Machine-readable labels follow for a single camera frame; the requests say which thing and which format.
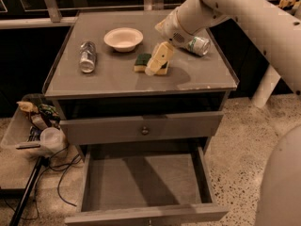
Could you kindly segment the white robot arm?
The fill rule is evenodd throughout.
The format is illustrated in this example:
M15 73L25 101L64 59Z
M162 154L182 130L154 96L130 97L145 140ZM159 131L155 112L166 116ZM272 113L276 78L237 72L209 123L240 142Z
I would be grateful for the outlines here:
M200 30L230 17L287 86L301 92L301 26L266 0L186 0L155 26L162 38L183 47ZM301 126L281 138L261 180L254 226L301 226Z

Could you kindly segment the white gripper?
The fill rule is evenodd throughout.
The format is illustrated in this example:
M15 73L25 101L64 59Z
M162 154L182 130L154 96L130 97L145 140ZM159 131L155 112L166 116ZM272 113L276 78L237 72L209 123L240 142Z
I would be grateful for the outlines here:
M183 48L194 38L195 14L183 12L179 8L172 10L163 21L155 26L165 42L158 43L147 63L146 75L167 74L168 64L173 56L173 46Z

